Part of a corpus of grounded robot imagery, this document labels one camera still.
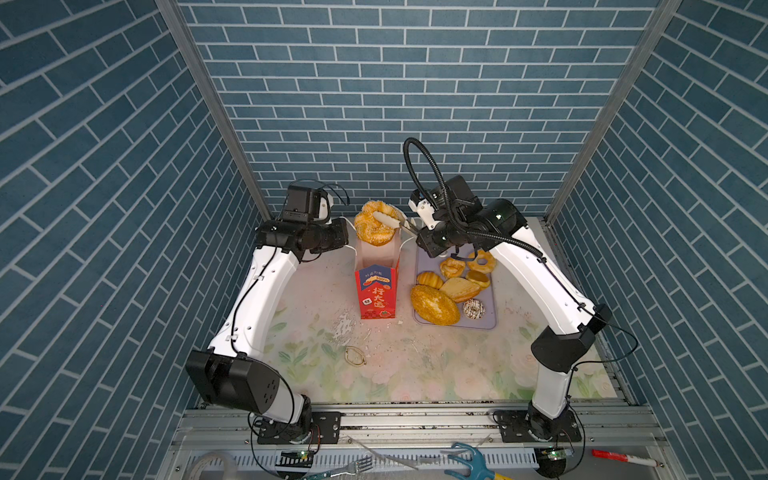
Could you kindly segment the bagel ring bread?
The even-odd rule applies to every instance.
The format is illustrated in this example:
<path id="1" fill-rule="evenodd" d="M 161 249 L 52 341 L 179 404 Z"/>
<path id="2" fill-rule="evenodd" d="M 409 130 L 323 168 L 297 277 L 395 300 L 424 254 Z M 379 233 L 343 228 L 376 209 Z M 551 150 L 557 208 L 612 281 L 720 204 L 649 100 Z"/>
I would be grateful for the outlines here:
<path id="1" fill-rule="evenodd" d="M 497 261 L 494 256 L 485 251 L 478 250 L 469 255 L 467 266 L 472 271 L 477 271 L 485 275 L 491 274 L 496 268 Z"/>

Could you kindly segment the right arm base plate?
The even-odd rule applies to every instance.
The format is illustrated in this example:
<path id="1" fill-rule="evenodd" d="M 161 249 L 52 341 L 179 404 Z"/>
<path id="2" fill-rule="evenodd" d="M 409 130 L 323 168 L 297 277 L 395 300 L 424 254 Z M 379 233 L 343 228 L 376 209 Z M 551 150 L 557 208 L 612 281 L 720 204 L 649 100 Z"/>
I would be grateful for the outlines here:
<path id="1" fill-rule="evenodd" d="M 497 425 L 504 443 L 555 442 L 575 443 L 583 439 L 582 427 L 574 412 L 566 408 L 556 419 L 529 405 L 526 410 L 495 410 L 491 419 Z"/>

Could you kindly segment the large braided bread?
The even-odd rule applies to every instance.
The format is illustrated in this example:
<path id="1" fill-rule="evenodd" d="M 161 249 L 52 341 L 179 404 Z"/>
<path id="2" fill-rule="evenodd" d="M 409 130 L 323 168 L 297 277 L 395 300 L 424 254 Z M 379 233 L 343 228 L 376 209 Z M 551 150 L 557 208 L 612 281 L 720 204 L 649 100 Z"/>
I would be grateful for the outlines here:
<path id="1" fill-rule="evenodd" d="M 381 213 L 393 219 L 396 227 L 393 228 L 381 222 L 374 216 L 375 213 Z M 403 219 L 402 212 L 392 205 L 380 200 L 368 201 L 354 219 L 357 238 L 376 247 L 386 245 L 394 238 L 399 222 Z"/>

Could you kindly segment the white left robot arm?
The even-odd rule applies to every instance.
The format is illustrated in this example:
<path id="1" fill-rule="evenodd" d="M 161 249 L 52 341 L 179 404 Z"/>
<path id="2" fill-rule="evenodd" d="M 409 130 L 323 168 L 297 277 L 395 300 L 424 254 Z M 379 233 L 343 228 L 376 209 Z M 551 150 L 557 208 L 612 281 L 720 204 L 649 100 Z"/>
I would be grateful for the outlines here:
<path id="1" fill-rule="evenodd" d="M 262 357 L 279 300 L 304 254 L 321 255 L 348 243 L 348 224 L 342 218 L 266 221 L 257 228 L 252 262 L 231 312 L 209 346 L 192 351 L 186 361 L 204 401 L 306 429 L 308 398 L 294 392 Z"/>

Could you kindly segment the red paper gift bag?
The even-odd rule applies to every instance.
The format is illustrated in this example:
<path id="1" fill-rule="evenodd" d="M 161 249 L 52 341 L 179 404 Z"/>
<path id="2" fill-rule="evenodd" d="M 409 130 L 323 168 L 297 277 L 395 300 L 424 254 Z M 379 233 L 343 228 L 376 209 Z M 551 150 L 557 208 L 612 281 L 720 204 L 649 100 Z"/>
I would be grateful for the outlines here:
<path id="1" fill-rule="evenodd" d="M 415 238 L 417 229 L 411 219 L 385 220 L 394 226 L 393 238 L 383 246 L 374 246 L 353 235 L 349 247 L 355 250 L 355 288 L 363 320 L 392 319 L 396 316 L 400 257 L 405 243 Z"/>

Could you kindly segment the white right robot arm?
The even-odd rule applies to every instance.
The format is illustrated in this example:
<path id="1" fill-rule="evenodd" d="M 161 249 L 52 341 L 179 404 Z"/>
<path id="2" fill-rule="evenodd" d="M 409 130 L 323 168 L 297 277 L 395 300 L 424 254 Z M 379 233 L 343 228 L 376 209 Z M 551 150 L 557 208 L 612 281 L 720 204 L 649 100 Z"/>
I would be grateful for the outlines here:
<path id="1" fill-rule="evenodd" d="M 496 199 L 484 206 L 456 176 L 431 191 L 419 185 L 408 205 L 424 222 L 416 243 L 429 257 L 465 245 L 483 250 L 517 278 L 542 310 L 548 326 L 531 345 L 539 367 L 529 411 L 551 421 L 561 417 L 571 372 L 608 322 L 609 309 L 579 292 L 545 255 L 512 202 Z"/>

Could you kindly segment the small shell shaped bread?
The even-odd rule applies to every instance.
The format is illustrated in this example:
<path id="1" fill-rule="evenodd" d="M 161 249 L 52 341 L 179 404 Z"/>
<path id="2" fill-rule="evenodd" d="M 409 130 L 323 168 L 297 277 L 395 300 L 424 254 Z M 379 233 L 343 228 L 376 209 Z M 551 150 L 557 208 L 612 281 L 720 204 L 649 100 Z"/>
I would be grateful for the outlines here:
<path id="1" fill-rule="evenodd" d="M 447 258 L 439 265 L 441 274 L 446 279 L 461 277 L 466 270 L 466 263 L 454 258 Z"/>

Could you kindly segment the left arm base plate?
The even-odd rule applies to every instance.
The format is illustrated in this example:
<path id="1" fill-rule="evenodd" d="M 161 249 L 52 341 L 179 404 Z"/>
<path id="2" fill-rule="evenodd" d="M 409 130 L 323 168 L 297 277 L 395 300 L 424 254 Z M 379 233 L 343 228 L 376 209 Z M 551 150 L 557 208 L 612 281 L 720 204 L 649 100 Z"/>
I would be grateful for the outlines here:
<path id="1" fill-rule="evenodd" d="M 342 414 L 339 411 L 303 413 L 296 424 L 257 418 L 254 432 L 260 445 L 337 444 Z"/>

